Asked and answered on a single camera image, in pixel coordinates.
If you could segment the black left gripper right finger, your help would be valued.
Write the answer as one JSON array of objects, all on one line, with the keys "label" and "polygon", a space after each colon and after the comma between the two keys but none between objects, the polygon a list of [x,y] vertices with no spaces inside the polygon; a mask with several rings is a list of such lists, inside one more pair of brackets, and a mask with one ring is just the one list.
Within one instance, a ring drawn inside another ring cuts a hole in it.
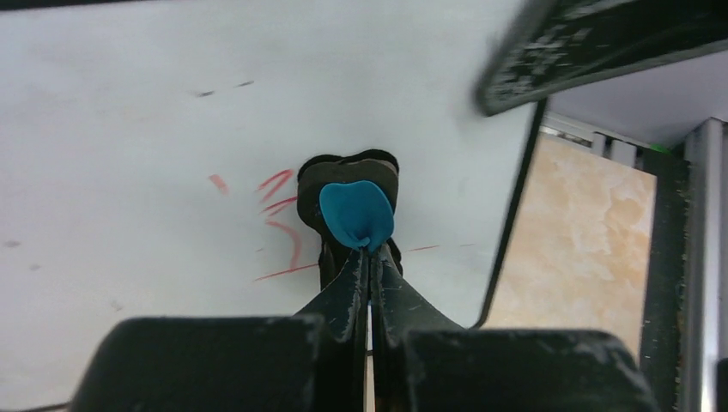
[{"label": "black left gripper right finger", "polygon": [[600,330],[466,329],[369,258],[379,411],[656,411],[626,346]]}]

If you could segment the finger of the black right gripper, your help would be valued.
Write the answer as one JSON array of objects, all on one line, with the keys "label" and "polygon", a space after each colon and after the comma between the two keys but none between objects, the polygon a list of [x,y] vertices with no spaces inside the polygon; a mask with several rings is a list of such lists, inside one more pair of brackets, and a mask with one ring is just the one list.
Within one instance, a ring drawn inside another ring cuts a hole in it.
[{"label": "finger of the black right gripper", "polygon": [[725,1],[527,1],[475,87],[484,116],[727,48]]}]

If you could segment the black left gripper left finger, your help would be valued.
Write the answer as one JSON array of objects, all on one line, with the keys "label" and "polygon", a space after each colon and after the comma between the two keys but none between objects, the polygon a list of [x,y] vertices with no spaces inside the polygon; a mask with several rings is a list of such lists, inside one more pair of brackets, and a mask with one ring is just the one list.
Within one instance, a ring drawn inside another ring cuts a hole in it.
[{"label": "black left gripper left finger", "polygon": [[362,411],[368,255],[290,316],[129,318],[90,361],[73,411]]}]

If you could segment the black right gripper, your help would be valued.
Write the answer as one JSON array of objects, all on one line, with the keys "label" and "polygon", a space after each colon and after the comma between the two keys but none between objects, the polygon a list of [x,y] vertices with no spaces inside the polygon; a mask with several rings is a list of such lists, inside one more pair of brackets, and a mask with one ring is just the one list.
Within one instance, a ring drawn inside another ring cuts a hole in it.
[{"label": "black right gripper", "polygon": [[689,164],[647,150],[641,170],[656,178],[640,342],[640,370],[661,411],[675,411],[681,366]]}]

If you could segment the blue felt eraser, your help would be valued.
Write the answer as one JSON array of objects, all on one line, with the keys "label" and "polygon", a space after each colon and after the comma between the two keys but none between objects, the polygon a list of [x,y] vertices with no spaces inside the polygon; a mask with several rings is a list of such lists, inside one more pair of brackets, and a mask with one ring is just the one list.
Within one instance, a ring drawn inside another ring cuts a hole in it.
[{"label": "blue felt eraser", "polygon": [[397,269],[403,269],[392,238],[398,177],[396,157],[375,148],[348,156],[319,154],[300,167],[296,209],[321,238],[321,288],[339,275],[353,250],[374,252],[386,245]]}]

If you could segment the black framed whiteboard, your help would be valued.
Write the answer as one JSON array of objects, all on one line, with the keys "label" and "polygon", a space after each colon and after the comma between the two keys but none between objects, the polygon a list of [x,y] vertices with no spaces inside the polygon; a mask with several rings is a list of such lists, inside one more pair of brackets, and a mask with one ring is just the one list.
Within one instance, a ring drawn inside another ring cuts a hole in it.
[{"label": "black framed whiteboard", "polygon": [[400,166],[404,273],[479,321],[535,107],[476,80],[520,1],[154,1],[1,14],[1,406],[67,402],[141,316],[287,315],[319,290],[302,164]]}]

